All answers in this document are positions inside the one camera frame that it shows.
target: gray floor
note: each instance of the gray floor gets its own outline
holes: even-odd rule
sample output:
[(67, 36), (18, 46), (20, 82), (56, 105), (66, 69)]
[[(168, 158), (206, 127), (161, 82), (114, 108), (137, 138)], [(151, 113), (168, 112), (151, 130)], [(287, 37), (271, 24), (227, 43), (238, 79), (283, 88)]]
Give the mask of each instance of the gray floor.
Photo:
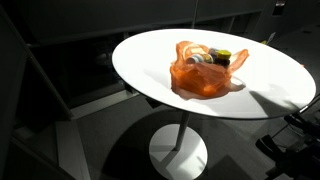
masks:
[[(288, 54), (310, 72), (319, 92), (320, 27), (305, 27), (281, 38), (270, 46)], [(107, 179), (164, 179), (152, 167), (148, 145), (160, 127), (179, 123), (181, 112), (161, 105), (152, 108), (144, 96), (77, 120), (90, 177)], [(266, 178), (274, 162), (254, 145), (258, 138), (274, 134), (286, 123), (281, 118), (260, 121), (219, 120), (192, 115), (189, 127), (198, 132), (208, 149), (208, 163), (198, 179)], [(296, 134), (286, 129), (276, 142), (290, 145)], [(279, 180), (290, 179), (282, 175)]]

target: table base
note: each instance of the table base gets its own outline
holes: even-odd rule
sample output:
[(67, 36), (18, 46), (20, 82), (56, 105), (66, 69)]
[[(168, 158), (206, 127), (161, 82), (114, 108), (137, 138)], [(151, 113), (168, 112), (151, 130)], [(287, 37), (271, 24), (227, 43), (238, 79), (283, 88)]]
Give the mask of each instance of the table base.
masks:
[(197, 178), (205, 169), (208, 153), (197, 132), (187, 127), (179, 151), (175, 150), (179, 124), (160, 128), (152, 137), (149, 155), (155, 169), (165, 178)]

